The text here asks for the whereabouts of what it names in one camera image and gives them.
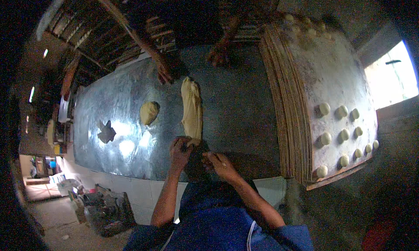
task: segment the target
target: hand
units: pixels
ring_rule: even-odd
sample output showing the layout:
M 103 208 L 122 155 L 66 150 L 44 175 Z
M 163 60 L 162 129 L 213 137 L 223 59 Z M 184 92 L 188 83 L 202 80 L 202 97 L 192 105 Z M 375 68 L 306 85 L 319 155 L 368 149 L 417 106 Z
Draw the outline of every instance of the hand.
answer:
M 191 144 L 189 147 L 187 143 L 191 141 L 190 137 L 176 137 L 169 148 L 171 166 L 169 175 L 180 175 L 182 170 L 188 163 L 189 156 L 194 150 L 195 145 Z
M 157 65 L 157 79 L 161 84 L 171 84 L 173 82 L 173 77 L 170 73 L 170 65 L 168 64 L 167 59 L 159 54 L 153 57 Z
M 203 153 L 202 155 L 208 157 L 217 175 L 226 180 L 228 183 L 232 183 L 236 179 L 240 178 L 240 175 L 225 155 L 212 152 Z
M 227 45 L 218 44 L 214 46 L 207 56 L 207 61 L 212 62 L 214 67 L 227 65 L 229 63 Z

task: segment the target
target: stack of wooden boards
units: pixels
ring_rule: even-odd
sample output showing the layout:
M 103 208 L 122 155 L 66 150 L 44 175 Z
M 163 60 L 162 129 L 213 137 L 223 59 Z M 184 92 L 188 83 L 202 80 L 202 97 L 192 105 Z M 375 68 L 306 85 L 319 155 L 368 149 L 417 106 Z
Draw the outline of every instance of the stack of wooden boards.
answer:
M 282 176 L 310 190 L 362 168 L 373 153 L 366 146 L 376 139 L 377 116 L 363 67 L 344 34 L 286 14 L 263 26 L 259 47 L 275 106 Z M 322 103 L 330 113 L 319 114 Z M 337 115 L 340 106 L 347 107 L 347 116 Z M 359 118 L 351 117 L 354 109 Z M 356 128 L 364 133 L 356 135 Z M 340 141 L 343 129 L 350 137 Z M 325 132 L 331 142 L 319 145 Z M 355 156 L 357 149 L 362 156 Z M 342 166 L 342 158 L 349 163 Z M 317 174 L 320 167 L 325 175 Z
M 305 92 L 278 24 L 264 25 L 260 50 L 275 105 L 281 174 L 303 185 L 311 180 L 311 132 Z

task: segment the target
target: person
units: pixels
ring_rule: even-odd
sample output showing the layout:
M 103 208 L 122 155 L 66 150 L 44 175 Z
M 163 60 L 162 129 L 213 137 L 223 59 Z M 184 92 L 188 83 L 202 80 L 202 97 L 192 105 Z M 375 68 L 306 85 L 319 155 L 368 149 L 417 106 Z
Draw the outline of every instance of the person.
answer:
M 246 182 L 223 154 L 200 153 L 219 180 L 188 183 L 178 224 L 173 223 L 178 181 L 191 154 L 189 137 L 170 146 L 171 165 L 150 225 L 138 225 L 124 250 L 313 250 L 305 225 L 285 225 L 280 214 Z
M 238 27 L 247 15 L 249 0 L 228 0 L 233 4 L 233 16 L 225 33 L 219 23 L 217 0 L 127 0 L 127 9 L 136 9 L 128 15 L 130 26 L 140 37 L 141 48 L 156 62 L 158 79 L 162 84 L 172 83 L 173 68 L 168 58 L 159 52 L 145 32 L 146 18 L 151 14 L 160 17 L 175 33 L 177 48 L 192 45 L 214 44 L 207 56 L 213 66 L 228 63 L 228 47 L 237 34 Z

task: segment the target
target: dough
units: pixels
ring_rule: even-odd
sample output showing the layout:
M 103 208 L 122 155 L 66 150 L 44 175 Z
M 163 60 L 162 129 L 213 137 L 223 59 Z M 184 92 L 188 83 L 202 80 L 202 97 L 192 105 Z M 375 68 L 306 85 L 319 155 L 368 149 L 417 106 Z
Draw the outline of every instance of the dough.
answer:
M 139 118 L 143 125 L 149 126 L 157 117 L 160 105 L 157 102 L 145 102 L 139 110 Z
M 294 21 L 294 17 L 293 17 L 292 15 L 290 15 L 290 14 L 286 14 L 286 15 L 285 15 L 285 19 L 286 19 L 287 21 L 290 21 L 290 22 L 293 22 L 293 21 Z
M 371 153 L 372 150 L 373 150 L 373 145 L 371 143 L 368 143 L 367 146 L 365 147 L 365 151 L 367 153 Z
M 328 145 L 332 141 L 332 136 L 328 132 L 321 135 L 320 142 L 322 145 Z
M 362 156 L 362 151 L 361 151 L 361 149 L 356 149 L 355 150 L 355 156 L 357 157 L 357 158 L 360 158 L 361 156 Z
M 322 103 L 319 107 L 322 115 L 326 116 L 330 113 L 330 105 L 327 102 Z
M 351 133 L 349 133 L 349 130 L 346 129 L 346 128 L 343 128 L 341 133 L 340 133 L 340 137 L 341 137 L 342 141 L 348 140 L 350 135 L 351 135 Z
M 362 131 L 362 128 L 358 126 L 357 128 L 355 128 L 355 133 L 357 137 L 360 137 L 364 132 Z
M 321 167 L 317 168 L 316 173 L 320 178 L 325 177 L 327 175 L 327 166 L 322 165 Z
M 342 155 L 340 164 L 341 164 L 342 167 L 347 167 L 348 166 L 349 157 L 346 154 Z
M 202 140 L 202 105 L 198 85 L 186 77 L 182 83 L 181 93 L 184 104 L 182 124 L 185 135 L 194 139 L 195 145 L 199 145 Z
M 359 111 L 358 111 L 357 108 L 355 108 L 355 109 L 352 110 L 352 118 L 354 120 L 357 120 L 359 118 Z
M 346 106 L 340 106 L 338 108 L 338 112 L 337 113 L 338 113 L 338 116 L 340 118 L 347 117 L 348 116 L 348 108 Z

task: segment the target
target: metal table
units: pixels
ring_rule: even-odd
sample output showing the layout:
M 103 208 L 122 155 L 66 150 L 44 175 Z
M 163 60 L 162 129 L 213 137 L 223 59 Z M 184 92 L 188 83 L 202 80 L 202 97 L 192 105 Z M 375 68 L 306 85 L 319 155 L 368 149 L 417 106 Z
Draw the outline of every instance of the metal table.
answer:
M 180 50 L 188 73 L 171 86 L 159 84 L 155 63 L 145 59 L 86 88 L 75 108 L 76 164 L 99 172 L 164 180 L 170 167 L 170 142 L 184 135 L 181 84 L 187 75 L 201 89 L 203 139 L 210 149 L 239 156 L 252 178 L 279 176 L 274 105 L 259 49 L 237 46 L 232 50 L 232 67 L 214 68 L 205 61 L 210 48 Z M 140 107 L 147 101 L 160 105 L 150 126 L 139 120 Z M 105 144 L 97 137 L 98 122 L 108 120 L 116 135 Z

